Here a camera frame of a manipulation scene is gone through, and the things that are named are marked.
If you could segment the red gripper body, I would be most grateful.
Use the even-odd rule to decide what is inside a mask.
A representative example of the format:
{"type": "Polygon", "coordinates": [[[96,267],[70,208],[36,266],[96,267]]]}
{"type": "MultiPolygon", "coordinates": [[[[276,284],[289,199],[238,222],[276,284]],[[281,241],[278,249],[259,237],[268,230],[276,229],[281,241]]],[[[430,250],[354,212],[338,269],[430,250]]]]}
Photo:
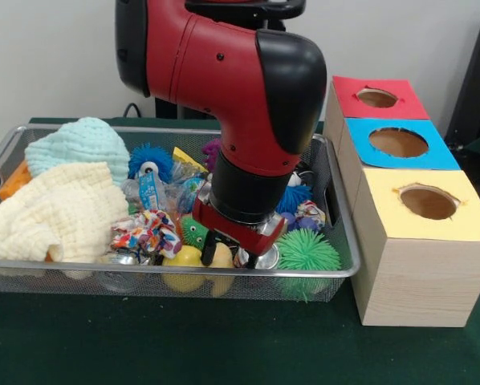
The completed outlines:
{"type": "Polygon", "coordinates": [[[278,214],[264,224],[245,225],[227,219],[199,198],[193,204],[193,218],[208,230],[228,238],[256,256],[265,254],[285,229],[285,220],[278,214]]]}

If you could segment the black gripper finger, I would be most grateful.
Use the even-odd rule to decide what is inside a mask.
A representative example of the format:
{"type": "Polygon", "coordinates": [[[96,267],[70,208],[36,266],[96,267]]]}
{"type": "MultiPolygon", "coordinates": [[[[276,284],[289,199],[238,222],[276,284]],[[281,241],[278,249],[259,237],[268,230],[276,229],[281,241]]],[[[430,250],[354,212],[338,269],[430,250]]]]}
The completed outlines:
{"type": "Polygon", "coordinates": [[[201,251],[201,263],[204,266],[210,266],[214,261],[214,254],[216,252],[218,243],[218,233],[214,230],[209,230],[206,234],[203,248],[201,251]]]}
{"type": "Polygon", "coordinates": [[[251,253],[248,250],[238,250],[238,268],[253,270],[256,268],[257,262],[258,255],[251,253]]]}

